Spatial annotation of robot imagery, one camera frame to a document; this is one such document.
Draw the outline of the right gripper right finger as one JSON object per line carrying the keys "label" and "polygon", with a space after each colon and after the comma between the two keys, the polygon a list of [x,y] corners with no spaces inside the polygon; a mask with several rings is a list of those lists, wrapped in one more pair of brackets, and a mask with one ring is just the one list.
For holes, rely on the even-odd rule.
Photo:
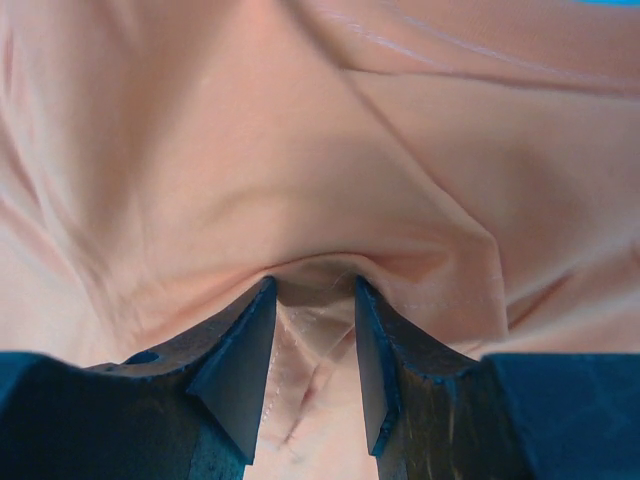
{"label": "right gripper right finger", "polygon": [[369,453],[382,479],[635,479],[635,354],[472,360],[355,283]]}

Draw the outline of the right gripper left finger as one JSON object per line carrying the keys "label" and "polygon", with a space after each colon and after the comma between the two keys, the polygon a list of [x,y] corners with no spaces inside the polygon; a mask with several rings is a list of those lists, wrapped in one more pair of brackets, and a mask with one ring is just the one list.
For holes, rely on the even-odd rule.
{"label": "right gripper left finger", "polygon": [[276,320],[264,278],[121,364],[1,356],[5,479],[240,479],[255,458]]}

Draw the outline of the orange t-shirt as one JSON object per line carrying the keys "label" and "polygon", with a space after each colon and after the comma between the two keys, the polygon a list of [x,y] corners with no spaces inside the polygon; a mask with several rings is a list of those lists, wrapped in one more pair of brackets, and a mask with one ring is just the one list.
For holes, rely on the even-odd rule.
{"label": "orange t-shirt", "polygon": [[478,358],[639,349],[639,12],[5,1],[1,346],[122,362],[260,277],[252,479],[373,479],[353,283]]}

